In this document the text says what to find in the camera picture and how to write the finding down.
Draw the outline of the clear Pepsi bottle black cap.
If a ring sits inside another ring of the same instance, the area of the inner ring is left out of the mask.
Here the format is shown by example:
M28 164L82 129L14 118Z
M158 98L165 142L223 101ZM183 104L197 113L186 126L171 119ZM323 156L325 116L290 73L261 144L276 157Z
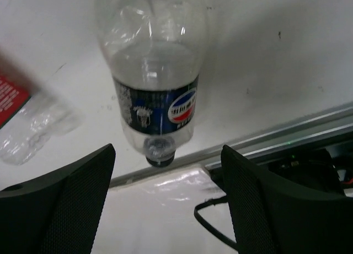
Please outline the clear Pepsi bottle black cap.
M95 0L94 15L125 137L151 166L166 167L194 133L204 0Z

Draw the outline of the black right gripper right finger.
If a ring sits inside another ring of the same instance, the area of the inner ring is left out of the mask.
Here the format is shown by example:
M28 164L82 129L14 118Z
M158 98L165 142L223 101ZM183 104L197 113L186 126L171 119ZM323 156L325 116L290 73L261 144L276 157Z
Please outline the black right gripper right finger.
M239 253L352 253L352 198L294 183L229 146L221 165Z

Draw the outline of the clear red-label water bottle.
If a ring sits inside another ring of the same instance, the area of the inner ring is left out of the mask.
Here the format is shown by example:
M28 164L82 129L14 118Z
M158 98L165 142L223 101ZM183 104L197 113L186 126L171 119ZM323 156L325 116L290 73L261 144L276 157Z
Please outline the clear red-label water bottle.
M1 51L2 162L23 165L52 136L76 129L82 120L74 106Z

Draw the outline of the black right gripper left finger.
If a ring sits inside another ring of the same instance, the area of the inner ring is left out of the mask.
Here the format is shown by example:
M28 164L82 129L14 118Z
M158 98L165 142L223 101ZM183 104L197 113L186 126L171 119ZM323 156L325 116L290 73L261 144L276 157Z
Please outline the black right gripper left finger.
M107 144L1 190L1 253L91 253L114 164Z

